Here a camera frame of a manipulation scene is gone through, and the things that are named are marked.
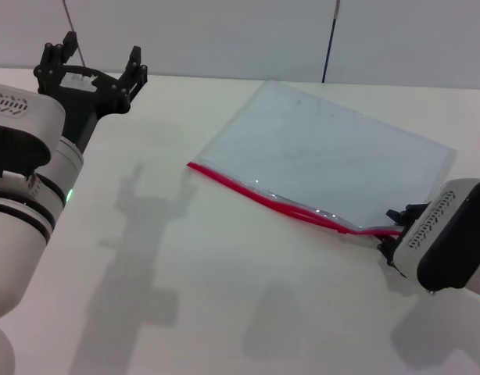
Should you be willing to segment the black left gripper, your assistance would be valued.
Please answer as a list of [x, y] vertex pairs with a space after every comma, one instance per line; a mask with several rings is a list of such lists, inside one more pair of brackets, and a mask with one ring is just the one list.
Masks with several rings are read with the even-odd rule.
[[[141, 63], [141, 48], [134, 46], [123, 74], [118, 77], [83, 66], [65, 66], [77, 50], [77, 33], [69, 31], [60, 44], [46, 43], [40, 63], [34, 68], [38, 93], [63, 106], [66, 119], [62, 136], [84, 152], [101, 118], [125, 114], [148, 81], [148, 67]], [[94, 91], [67, 87], [68, 77], [91, 78]]]

